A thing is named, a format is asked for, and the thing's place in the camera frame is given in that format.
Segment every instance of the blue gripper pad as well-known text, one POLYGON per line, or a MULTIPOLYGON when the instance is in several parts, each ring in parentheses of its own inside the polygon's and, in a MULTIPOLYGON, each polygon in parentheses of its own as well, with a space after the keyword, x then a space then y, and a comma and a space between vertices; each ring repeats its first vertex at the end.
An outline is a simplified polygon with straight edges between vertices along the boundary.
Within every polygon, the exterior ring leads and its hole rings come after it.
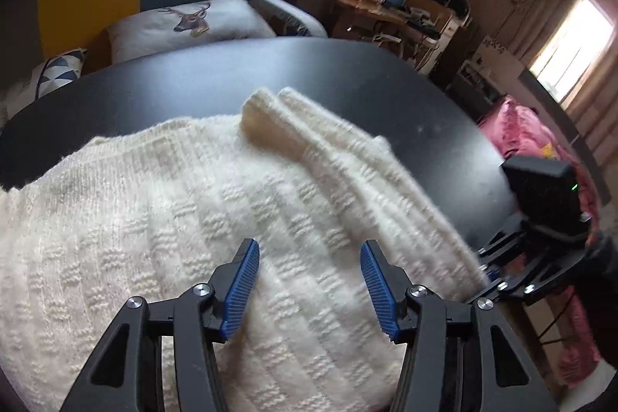
POLYGON ((221 334, 225 340, 229 340, 240 327, 246 302, 249 300, 249 294, 251 294, 259 266, 260 246, 253 239, 223 303, 221 334))
POLYGON ((399 336, 397 306, 369 244, 366 242, 360 247, 360 270, 363 273, 367 290, 369 290, 369 296, 372 298, 373 309, 378 316, 380 328, 390 340, 394 341, 399 336))

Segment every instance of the beige curtain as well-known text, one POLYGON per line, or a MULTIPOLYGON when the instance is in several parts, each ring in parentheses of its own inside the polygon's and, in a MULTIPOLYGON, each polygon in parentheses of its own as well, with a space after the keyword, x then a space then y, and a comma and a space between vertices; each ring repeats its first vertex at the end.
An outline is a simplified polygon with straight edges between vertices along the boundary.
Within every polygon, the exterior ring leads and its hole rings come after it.
POLYGON ((611 44, 563 101, 567 114, 600 166, 618 154, 618 32, 611 44))
POLYGON ((554 35, 578 0, 533 0, 507 48, 527 67, 554 35))

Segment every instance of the knitted texture pattern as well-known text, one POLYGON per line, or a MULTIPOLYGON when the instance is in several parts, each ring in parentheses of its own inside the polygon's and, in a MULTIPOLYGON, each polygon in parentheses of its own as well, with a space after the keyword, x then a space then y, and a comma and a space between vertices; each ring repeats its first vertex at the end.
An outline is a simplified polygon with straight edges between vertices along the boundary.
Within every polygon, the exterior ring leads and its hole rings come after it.
MULTIPOLYGON (((242 327, 216 344, 231 412, 387 407, 405 347, 379 330, 366 239, 446 299, 484 285, 387 142, 289 89, 257 90, 239 116, 95 138, 0 194, 0 233, 0 366, 32 412, 60 408, 128 297, 177 297, 245 237, 260 270, 242 327)), ((168 411, 173 361, 166 343, 168 411)))

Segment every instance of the silver bolt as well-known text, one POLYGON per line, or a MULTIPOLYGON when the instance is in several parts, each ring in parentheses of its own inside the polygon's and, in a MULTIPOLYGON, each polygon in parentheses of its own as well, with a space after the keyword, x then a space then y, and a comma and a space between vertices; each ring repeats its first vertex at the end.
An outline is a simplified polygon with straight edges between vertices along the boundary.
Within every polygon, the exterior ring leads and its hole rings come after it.
POLYGON ((198 297, 204 297, 208 295, 212 288, 207 283, 200 283, 199 285, 194 286, 194 294, 198 297))
POLYGON ((494 303, 485 297, 481 297, 477 300, 477 306, 483 310, 490 310, 494 307, 494 303))
POLYGON ((136 297, 131 297, 128 301, 127 301, 127 307, 129 309, 137 309, 138 307, 140 307, 142 304, 144 303, 144 299, 142 297, 136 296, 136 297))
POLYGON ((412 297, 425 297, 427 295, 427 289, 423 285, 412 285, 409 292, 412 297))

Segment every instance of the gray armrest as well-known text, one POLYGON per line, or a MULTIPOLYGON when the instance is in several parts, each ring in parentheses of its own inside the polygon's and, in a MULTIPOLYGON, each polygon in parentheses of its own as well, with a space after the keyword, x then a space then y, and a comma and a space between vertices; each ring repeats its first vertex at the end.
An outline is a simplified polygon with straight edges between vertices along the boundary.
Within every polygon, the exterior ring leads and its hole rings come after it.
POLYGON ((275 16, 284 23, 284 35, 328 37, 321 23, 296 6, 283 0, 246 0, 260 13, 275 16))

